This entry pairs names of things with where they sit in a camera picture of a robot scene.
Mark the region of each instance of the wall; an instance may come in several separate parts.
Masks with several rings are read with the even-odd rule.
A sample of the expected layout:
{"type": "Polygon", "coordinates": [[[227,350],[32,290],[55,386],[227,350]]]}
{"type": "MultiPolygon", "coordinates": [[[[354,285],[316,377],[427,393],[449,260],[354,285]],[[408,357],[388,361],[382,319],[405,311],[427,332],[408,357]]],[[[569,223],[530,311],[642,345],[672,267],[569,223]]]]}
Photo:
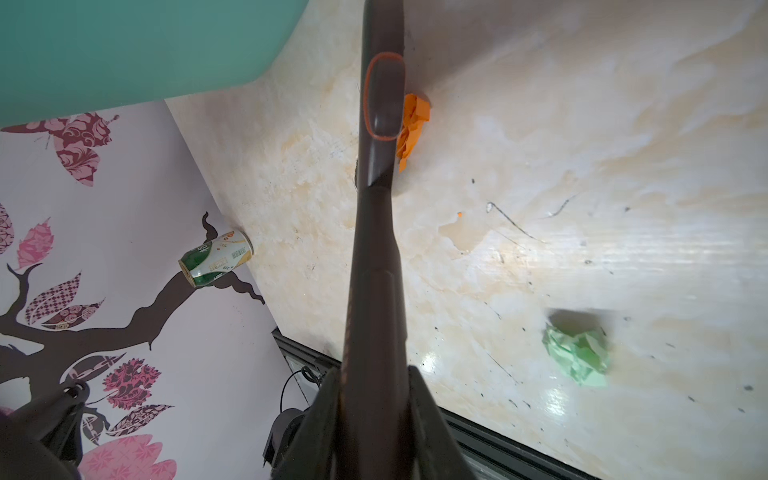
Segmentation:
{"type": "MultiPolygon", "coordinates": [[[[74,367],[96,402],[88,480],[267,478],[259,454],[290,370],[247,269],[198,290],[179,271],[181,254],[227,222],[165,104],[4,130],[0,406],[18,408],[74,367]],[[58,301],[38,297],[61,284],[58,301]]],[[[306,407],[294,385],[285,404],[306,407]]]]}

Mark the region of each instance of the white wall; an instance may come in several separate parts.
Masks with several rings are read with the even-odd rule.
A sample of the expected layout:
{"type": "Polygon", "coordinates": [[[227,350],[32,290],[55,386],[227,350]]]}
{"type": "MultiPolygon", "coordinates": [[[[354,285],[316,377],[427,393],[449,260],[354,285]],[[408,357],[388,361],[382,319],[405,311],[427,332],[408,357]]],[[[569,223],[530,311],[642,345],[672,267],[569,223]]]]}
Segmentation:
{"type": "MultiPolygon", "coordinates": [[[[92,187],[78,183],[62,167],[48,134],[0,133],[0,204],[15,231],[14,243],[0,255],[0,313],[18,295],[18,283],[5,263],[23,271],[16,258],[18,245],[29,229],[49,217],[53,248],[30,273],[28,303],[81,272],[72,304],[105,300],[75,330],[124,327],[138,308],[151,305],[178,272],[181,254],[205,240],[201,226],[205,212],[219,233],[227,231],[227,222],[163,102],[99,114],[120,118],[109,124],[111,142],[94,148],[101,162],[92,187]]],[[[247,269],[239,269],[237,275],[258,293],[247,269]]],[[[23,311],[18,321],[24,321],[23,311]]],[[[42,328],[44,321],[33,328],[42,328]]],[[[270,335],[274,326],[260,301],[231,288],[208,287],[173,312],[152,350],[142,343],[105,353],[125,353],[118,365],[144,359],[161,372],[145,405],[174,408],[134,435],[149,434],[152,442],[162,442],[157,461],[175,460],[178,478],[268,477],[260,454],[278,413],[280,389],[290,374],[270,335]]],[[[41,349],[5,335],[0,335],[0,343],[26,354],[41,349]]],[[[0,374],[7,368],[0,365],[0,374]]],[[[89,382],[92,400],[106,395],[102,380],[112,370],[89,382]]],[[[26,379],[0,385],[0,406],[15,409],[29,399],[26,379]]],[[[285,403],[306,408],[293,383],[285,403]]],[[[129,413],[106,400],[95,407],[112,425],[129,413]]],[[[101,435],[102,445],[110,440],[113,437],[101,435]]],[[[83,445],[85,450],[94,448],[85,438],[83,445]]]]}

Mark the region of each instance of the crumpled orange paper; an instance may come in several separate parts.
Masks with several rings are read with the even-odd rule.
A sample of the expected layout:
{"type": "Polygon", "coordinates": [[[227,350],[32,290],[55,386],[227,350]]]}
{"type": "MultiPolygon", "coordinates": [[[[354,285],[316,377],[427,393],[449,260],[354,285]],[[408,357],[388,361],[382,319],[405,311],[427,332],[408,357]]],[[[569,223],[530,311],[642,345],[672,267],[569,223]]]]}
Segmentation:
{"type": "Polygon", "coordinates": [[[406,161],[422,136],[424,122],[429,121],[429,102],[414,94],[407,94],[402,109],[402,131],[397,137],[397,157],[400,159],[400,171],[406,169],[406,161]]]}

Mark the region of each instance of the crumpled green paper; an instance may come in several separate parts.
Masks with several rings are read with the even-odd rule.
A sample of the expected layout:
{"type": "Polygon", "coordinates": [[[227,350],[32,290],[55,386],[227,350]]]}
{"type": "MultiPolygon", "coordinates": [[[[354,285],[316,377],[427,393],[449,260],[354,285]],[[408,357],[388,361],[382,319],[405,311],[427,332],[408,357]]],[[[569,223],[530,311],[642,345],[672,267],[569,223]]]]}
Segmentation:
{"type": "Polygon", "coordinates": [[[581,386],[606,386],[608,352],[600,330],[571,336],[547,325],[542,340],[560,370],[581,386]]]}

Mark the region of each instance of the black cable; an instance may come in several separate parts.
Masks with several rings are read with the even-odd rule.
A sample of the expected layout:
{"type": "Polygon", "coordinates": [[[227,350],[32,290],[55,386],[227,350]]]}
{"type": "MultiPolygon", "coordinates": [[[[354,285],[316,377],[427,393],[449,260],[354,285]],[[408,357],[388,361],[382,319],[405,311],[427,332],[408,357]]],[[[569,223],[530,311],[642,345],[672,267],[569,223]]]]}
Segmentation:
{"type": "Polygon", "coordinates": [[[288,386],[288,382],[293,378],[294,375],[297,373],[301,373],[307,381],[314,383],[318,387],[320,387],[320,384],[323,383],[322,379],[317,378],[317,375],[315,375],[315,372],[310,370],[309,367],[303,366],[301,369],[298,369],[297,371],[290,374],[288,379],[286,380],[285,384],[283,384],[283,391],[280,393],[280,413],[283,413],[283,395],[286,393],[286,387],[288,386]]]}
{"type": "Polygon", "coordinates": [[[301,370],[297,370],[291,373],[290,376],[288,377],[288,380],[286,380],[286,382],[283,384],[283,391],[280,393],[280,413],[283,413],[283,395],[285,395],[286,393],[286,387],[288,386],[288,382],[290,382],[293,376],[296,375],[297,373],[301,373],[301,370]]]}

